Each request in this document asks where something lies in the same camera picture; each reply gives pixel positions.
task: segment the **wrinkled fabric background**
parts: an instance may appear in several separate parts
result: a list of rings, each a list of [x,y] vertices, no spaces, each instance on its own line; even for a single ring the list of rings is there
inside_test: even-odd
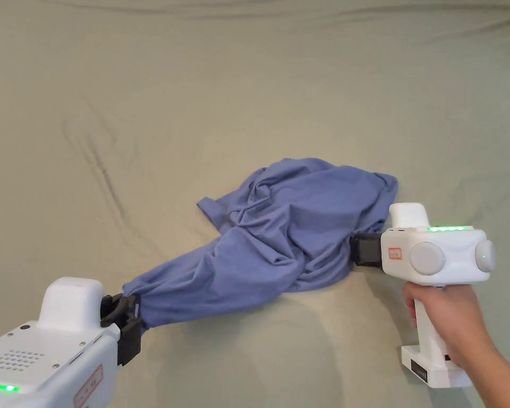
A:
[[[397,176],[474,224],[510,359],[510,1],[0,1],[0,335],[60,276],[106,291],[217,232],[195,204],[283,157]],[[480,407],[401,368],[402,283],[152,330],[112,407]]]

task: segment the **white plastic casing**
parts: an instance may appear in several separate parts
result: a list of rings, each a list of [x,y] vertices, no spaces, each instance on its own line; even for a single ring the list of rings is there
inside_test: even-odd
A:
[[[0,407],[103,408],[117,386],[119,328],[100,327],[104,289],[64,277],[48,289],[38,321],[0,337]]]
[[[473,227],[434,232],[420,203],[396,203],[392,227],[381,236],[384,272],[418,285],[474,284],[489,278],[495,251],[484,231]],[[419,345],[403,346],[402,363],[433,388],[466,387],[471,380],[447,355],[423,304],[414,301]]]
[[[450,232],[430,232],[427,227],[389,228],[381,239],[382,267],[388,275],[418,285],[474,284],[489,278],[476,262],[476,246],[486,239],[484,231],[472,227]],[[424,242],[437,245],[444,254],[443,268],[433,275],[420,274],[410,263],[412,248]]]

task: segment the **crumpled fabric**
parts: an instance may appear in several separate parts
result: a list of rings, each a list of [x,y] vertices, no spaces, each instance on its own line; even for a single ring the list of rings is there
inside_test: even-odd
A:
[[[333,285],[352,268],[349,238],[380,232],[396,178],[323,160],[284,159],[198,203],[220,236],[123,286],[147,328],[250,310],[284,292]]]

